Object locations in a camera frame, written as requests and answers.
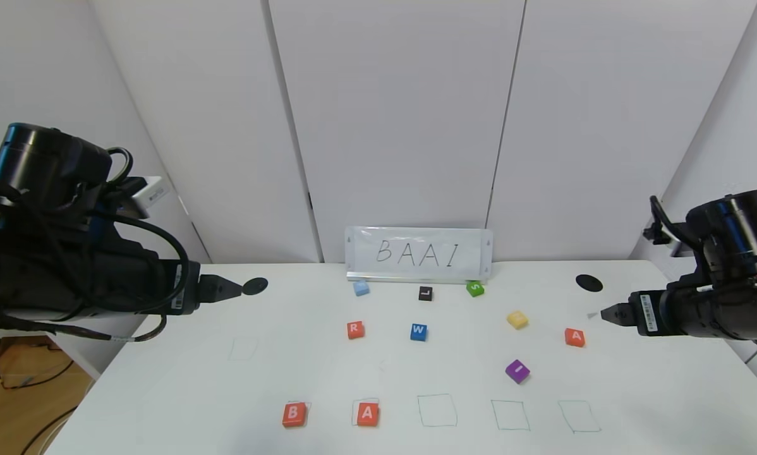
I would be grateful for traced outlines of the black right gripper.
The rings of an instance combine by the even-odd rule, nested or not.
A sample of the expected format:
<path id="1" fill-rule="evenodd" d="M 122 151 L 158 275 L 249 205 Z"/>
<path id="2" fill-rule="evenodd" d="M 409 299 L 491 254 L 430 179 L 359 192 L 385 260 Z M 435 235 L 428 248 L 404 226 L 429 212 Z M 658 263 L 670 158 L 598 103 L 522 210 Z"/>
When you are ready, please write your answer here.
<path id="1" fill-rule="evenodd" d="M 636 291 L 629 303 L 602 309 L 603 320 L 621 327 L 634 325 L 645 337 L 713 336 L 711 289 L 665 289 Z"/>

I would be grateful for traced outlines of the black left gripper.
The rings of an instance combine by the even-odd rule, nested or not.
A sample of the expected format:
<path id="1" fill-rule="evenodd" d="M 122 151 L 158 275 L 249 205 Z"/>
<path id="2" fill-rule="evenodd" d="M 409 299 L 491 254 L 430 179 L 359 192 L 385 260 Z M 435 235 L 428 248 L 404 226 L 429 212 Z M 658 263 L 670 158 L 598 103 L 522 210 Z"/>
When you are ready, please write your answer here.
<path id="1" fill-rule="evenodd" d="M 243 286 L 221 276 L 202 274 L 185 248 L 167 240 L 177 259 L 162 259 L 136 241 L 112 240 L 112 310 L 114 313 L 188 315 L 198 308 L 191 296 L 198 283 L 198 302 L 217 303 L 240 297 Z"/>

